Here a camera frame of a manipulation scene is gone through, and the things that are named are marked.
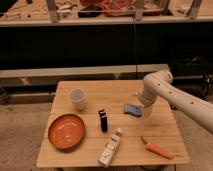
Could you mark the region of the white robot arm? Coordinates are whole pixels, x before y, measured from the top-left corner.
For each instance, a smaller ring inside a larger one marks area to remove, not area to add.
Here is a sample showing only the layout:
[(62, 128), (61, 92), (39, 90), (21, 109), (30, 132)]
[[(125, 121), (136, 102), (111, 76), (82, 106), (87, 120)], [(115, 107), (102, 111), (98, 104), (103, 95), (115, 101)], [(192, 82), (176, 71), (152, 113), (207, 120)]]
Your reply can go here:
[(144, 107), (149, 107), (160, 96), (213, 134), (213, 104), (175, 88), (172, 81), (169, 70), (147, 74), (137, 93), (139, 101)]

